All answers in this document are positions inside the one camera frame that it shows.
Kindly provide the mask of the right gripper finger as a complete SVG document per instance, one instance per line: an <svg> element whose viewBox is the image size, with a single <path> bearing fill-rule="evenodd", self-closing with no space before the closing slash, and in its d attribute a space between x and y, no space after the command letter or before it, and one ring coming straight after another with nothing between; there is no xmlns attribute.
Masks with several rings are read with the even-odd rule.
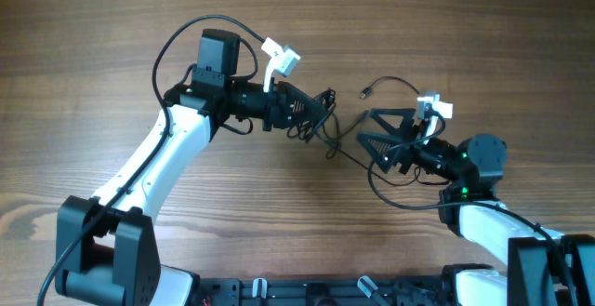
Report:
<svg viewBox="0 0 595 306"><path fill-rule="evenodd" d="M388 173L402 158L404 144L402 136L360 132L356 139L384 173Z"/></svg>
<svg viewBox="0 0 595 306"><path fill-rule="evenodd" d="M372 109L370 116L388 134L407 134L413 126L416 110L403 109Z"/></svg>

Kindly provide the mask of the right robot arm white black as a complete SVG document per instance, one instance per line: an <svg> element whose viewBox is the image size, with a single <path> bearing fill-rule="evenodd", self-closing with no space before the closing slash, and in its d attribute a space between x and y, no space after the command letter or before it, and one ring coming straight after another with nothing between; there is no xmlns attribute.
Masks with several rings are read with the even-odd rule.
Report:
<svg viewBox="0 0 595 306"><path fill-rule="evenodd" d="M512 212L496 196L504 176L507 145L481 134L453 145L430 122L444 116L432 107L419 122L413 109L374 109L381 132L357 140L384 173L411 167L439 176L447 185L433 209L455 235L475 243L507 267L485 265L444 269L453 305L591 305L594 302L594 238L547 229Z"/></svg>

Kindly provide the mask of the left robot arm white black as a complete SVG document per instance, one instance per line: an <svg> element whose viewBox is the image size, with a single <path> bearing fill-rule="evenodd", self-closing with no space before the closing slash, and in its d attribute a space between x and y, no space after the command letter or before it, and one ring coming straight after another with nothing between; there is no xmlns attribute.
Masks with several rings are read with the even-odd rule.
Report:
<svg viewBox="0 0 595 306"><path fill-rule="evenodd" d="M207 305L196 273L165 266L156 245L156 218L184 169L226 127L230 117L261 120L265 130L300 128L311 136L327 118L335 94L311 97L276 73L289 75L298 54L267 39L263 84L237 74L236 33L204 30L197 61L160 96L150 134L104 186L59 208L56 268L48 283L67 298L95 305Z"/></svg>

